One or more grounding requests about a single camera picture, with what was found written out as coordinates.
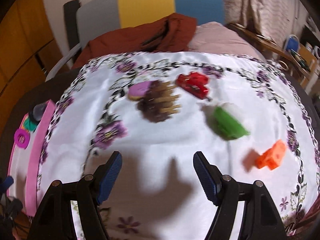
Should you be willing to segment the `white floral embroidered tablecloth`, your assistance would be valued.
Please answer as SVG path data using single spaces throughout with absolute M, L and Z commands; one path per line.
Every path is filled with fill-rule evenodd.
M 209 99 L 181 88 L 180 111 L 163 122 L 145 119 L 128 97 L 143 81 L 173 83 L 180 74 L 209 78 Z M 224 140 L 206 122 L 203 105 L 229 102 L 250 121 L 250 135 Z M 114 151 L 123 165 L 101 207 L 114 239 L 204 239 L 216 207 L 193 168 L 201 151 L 235 180 L 265 183 L 288 233 L 319 194 L 319 151 L 313 126 L 292 82 L 277 67 L 245 55 L 112 54 L 92 59 L 56 104 L 40 157 L 37 198 L 50 183 L 77 181 Z M 281 139 L 286 154 L 274 170 L 255 160 Z

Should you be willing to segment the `blue folding chair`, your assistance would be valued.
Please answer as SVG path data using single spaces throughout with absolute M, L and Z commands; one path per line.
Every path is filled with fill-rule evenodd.
M 299 51 L 299 38 L 296 35 L 289 35 L 284 43 L 284 51 L 290 53 L 291 51 L 298 52 Z

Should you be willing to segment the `rust red jacket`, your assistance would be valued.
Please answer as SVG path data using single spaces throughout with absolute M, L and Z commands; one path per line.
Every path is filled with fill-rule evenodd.
M 152 23 L 109 31 L 89 41 L 72 68 L 108 54 L 187 51 L 196 26 L 195 18 L 173 13 Z

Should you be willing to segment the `red puzzle piece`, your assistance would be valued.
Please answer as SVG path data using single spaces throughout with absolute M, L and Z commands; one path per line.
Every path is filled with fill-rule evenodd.
M 201 74 L 199 72 L 190 72 L 188 74 L 187 80 L 192 85 L 205 86 L 208 83 L 209 78 L 206 75 Z

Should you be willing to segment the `black clear cylinder jar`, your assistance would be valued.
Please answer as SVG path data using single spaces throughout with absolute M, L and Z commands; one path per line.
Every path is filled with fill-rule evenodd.
M 32 110 L 29 111 L 29 118 L 34 123 L 39 123 L 44 115 L 44 111 L 47 108 L 47 103 L 41 103 L 36 105 Z

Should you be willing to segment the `pink quilted blanket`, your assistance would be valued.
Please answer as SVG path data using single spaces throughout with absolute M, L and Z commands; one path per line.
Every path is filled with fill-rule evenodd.
M 248 55 L 266 61 L 263 55 L 238 33 L 217 22 L 197 26 L 188 48 L 189 51 L 201 53 Z

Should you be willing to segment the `grey yellow blue chair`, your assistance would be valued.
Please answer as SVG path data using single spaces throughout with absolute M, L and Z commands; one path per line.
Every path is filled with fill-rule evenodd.
M 151 23 L 174 12 L 225 24 L 223 0 L 44 0 L 46 14 L 63 58 L 47 76 L 52 79 L 90 40 L 120 28 Z

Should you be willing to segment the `orange linked cubes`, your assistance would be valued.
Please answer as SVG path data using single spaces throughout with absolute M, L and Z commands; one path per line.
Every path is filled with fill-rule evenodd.
M 286 154 L 286 144 L 281 140 L 277 140 L 274 145 L 266 152 L 260 155 L 254 162 L 258 169 L 268 167 L 270 170 L 278 168 Z

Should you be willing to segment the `pink shallow box tray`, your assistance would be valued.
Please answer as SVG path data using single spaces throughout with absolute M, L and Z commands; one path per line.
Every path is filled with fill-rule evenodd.
M 12 176 L 14 183 L 7 189 L 7 195 L 22 202 L 23 212 L 28 216 L 35 216 L 37 200 L 37 176 L 39 172 L 40 155 L 44 137 L 46 136 L 51 118 L 55 111 L 55 103 L 46 101 L 47 108 L 34 132 L 29 132 L 30 141 L 26 149 L 17 147 L 15 142 L 11 150 L 8 166 L 8 175 Z M 19 126 L 24 129 L 23 123 L 29 115 L 26 114 Z

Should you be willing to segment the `red lipstick tube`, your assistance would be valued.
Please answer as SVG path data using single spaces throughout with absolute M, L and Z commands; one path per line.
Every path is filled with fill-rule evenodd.
M 182 89 L 184 89 L 186 92 L 192 94 L 193 96 L 197 97 L 198 99 L 204 100 L 204 99 L 209 99 L 208 98 L 208 93 L 209 90 L 208 88 L 205 86 L 198 86 L 198 85 L 192 85 L 188 80 L 188 74 L 180 74 L 176 81 L 175 84 L 178 87 L 181 87 Z

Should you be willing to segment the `teal plastic spool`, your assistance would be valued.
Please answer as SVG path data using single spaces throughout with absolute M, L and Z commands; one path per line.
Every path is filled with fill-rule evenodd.
M 23 123 L 23 127 L 28 132 L 34 132 L 38 126 L 39 122 L 33 120 L 31 117 L 27 117 Z

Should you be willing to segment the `wooden side table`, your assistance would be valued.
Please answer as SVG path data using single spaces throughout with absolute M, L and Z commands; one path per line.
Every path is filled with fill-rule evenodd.
M 277 63 L 283 64 L 285 71 L 291 76 L 297 76 L 306 93 L 311 94 L 319 77 L 319 61 L 305 46 L 299 44 L 297 51 L 293 52 L 293 50 L 287 50 L 285 47 L 281 47 L 239 24 L 228 24 L 227 27 L 237 32 L 263 54 L 264 58 L 274 57 Z

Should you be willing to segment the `green white dispenser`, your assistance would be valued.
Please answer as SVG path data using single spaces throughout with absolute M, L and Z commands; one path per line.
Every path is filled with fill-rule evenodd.
M 224 140 L 236 140 L 250 135 L 249 118 L 237 105 L 224 102 L 203 105 L 201 109 L 209 128 Z

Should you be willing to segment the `magenta funnel cup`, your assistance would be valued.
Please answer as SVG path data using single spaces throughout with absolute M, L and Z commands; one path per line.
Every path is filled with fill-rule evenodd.
M 29 145 L 30 134 L 25 129 L 19 128 L 14 134 L 14 142 L 17 147 L 26 149 Z

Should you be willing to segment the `patterned beige curtain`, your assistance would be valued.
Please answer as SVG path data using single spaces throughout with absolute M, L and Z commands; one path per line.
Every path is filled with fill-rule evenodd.
M 223 0 L 227 23 L 238 23 L 282 46 L 301 37 L 308 11 L 300 0 Z

